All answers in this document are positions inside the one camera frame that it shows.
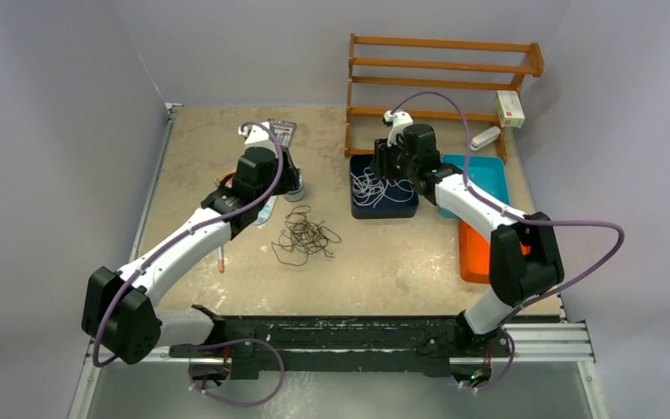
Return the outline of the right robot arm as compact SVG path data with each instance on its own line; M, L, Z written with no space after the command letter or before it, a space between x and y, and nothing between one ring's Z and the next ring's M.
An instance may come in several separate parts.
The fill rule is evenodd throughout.
M455 344L478 354L502 322L529 299L564 279L550 219L504 205L474 186L468 169L444 162L433 128L415 124L373 145L372 172L380 180L408 180L433 205L455 214L489 242L489 288L456 318Z

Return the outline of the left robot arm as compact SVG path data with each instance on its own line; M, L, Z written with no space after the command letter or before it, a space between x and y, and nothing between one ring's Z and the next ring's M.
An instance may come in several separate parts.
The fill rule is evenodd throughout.
M133 365L161 346L164 326L155 308L209 253L258 219L270 196L296 190L300 172L291 151L245 150L231 187L219 186L173 234L117 271L101 266L88 279L81 328L97 346Z

